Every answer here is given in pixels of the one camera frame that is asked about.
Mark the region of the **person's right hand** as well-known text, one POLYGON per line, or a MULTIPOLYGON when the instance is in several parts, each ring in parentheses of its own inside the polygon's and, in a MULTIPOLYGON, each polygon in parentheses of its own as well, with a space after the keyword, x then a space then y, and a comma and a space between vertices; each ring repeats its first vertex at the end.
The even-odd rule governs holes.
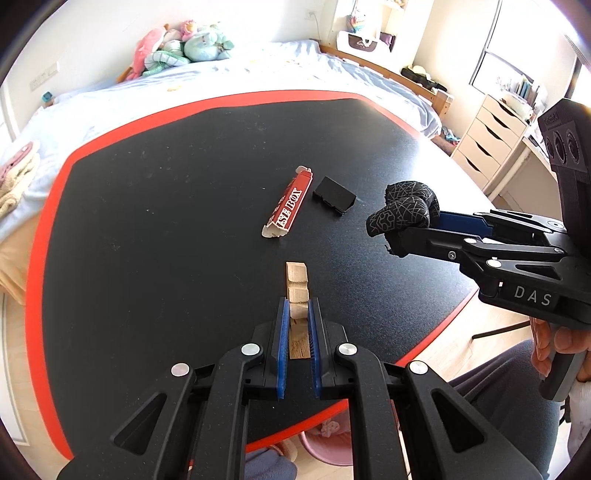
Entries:
POLYGON ((589 331, 560 327, 553 333, 549 323, 535 318, 530 319, 530 325, 534 339, 532 363, 541 375, 547 377, 551 371, 550 353, 551 347, 554 347, 555 352, 560 354, 585 353, 585 360, 577 374, 577 380, 581 383, 590 381, 591 335, 589 331))

